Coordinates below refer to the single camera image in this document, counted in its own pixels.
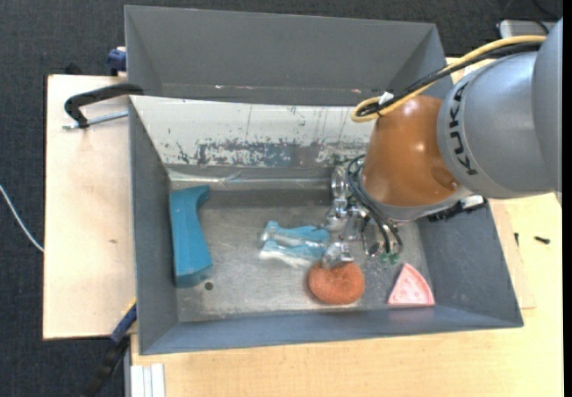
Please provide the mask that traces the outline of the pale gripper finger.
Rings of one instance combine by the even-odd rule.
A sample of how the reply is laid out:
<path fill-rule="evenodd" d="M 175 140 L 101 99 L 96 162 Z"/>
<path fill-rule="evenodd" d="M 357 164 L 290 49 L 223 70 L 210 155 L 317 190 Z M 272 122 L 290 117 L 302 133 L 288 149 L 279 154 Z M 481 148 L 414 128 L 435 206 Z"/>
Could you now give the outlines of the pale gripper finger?
<path fill-rule="evenodd" d="M 310 268 L 316 264 L 323 264 L 329 269 L 354 262 L 354 258 L 348 252 L 342 251 L 337 244 L 282 246 L 277 241 L 267 241 L 258 256 L 263 260 L 279 260 L 296 268 Z"/>
<path fill-rule="evenodd" d="M 312 246 L 325 245 L 333 234 L 342 229 L 347 216 L 348 201 L 334 200 L 326 214 L 324 224 L 284 228 L 276 221 L 269 221 L 260 235 L 260 240 L 262 242 L 275 241 L 285 247 L 308 243 Z"/>

